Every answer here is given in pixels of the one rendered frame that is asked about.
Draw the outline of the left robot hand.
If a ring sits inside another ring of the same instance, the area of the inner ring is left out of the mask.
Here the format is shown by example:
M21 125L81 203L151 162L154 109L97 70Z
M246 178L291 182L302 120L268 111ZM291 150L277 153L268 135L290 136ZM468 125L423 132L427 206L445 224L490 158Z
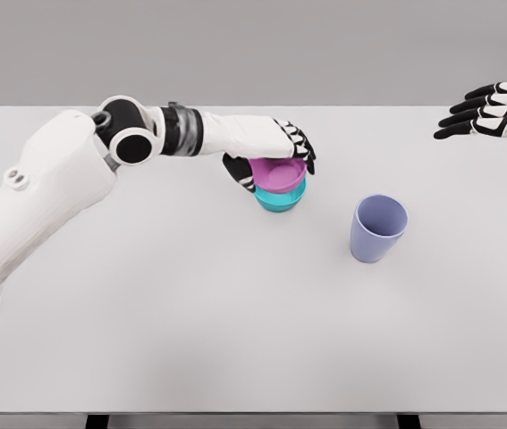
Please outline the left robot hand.
M250 193L256 191L250 159L301 159L315 174L316 153L301 128L269 116L232 115L233 132L224 148L222 162L231 177Z

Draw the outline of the pink bowl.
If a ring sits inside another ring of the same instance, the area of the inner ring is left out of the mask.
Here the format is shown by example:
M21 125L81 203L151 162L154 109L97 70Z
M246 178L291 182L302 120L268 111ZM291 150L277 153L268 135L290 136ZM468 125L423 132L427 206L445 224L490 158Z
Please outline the pink bowl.
M307 172L300 158L250 159L254 182L261 189L275 194L285 194L298 188Z

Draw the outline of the teal bowl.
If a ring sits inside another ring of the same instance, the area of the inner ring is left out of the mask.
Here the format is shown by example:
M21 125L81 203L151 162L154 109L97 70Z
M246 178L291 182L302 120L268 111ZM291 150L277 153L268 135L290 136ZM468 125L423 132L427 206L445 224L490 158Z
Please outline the teal bowl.
M293 209L304 197L307 180L303 179L299 186L290 192L277 194L257 187L254 197L265 210L273 213L283 213Z

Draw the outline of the lavender cup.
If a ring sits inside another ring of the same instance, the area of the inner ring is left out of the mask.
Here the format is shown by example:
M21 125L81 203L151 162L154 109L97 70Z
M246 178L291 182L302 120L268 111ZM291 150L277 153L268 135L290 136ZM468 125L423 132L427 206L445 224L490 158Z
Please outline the lavender cup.
M350 250L363 263L382 259L407 231L404 205L386 195L370 195L358 202L351 224Z

